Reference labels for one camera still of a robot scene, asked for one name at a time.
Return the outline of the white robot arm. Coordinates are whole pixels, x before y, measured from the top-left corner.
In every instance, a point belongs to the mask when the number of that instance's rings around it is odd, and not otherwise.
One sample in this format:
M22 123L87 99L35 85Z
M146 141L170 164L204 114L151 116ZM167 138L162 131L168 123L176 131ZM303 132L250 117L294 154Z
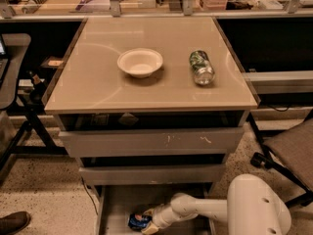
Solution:
M145 214L152 217L141 230L146 235L198 215L226 222L229 235L287 235L291 229L291 213L286 204L265 181L252 174L235 177L226 200L198 199L177 193L168 204Z

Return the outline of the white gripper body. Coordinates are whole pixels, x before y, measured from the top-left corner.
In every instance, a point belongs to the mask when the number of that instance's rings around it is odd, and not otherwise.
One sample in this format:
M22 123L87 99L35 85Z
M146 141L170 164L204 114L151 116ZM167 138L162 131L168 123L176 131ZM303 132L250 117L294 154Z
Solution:
M159 205L153 210L153 223L159 229L165 229L177 221L177 213L169 204Z

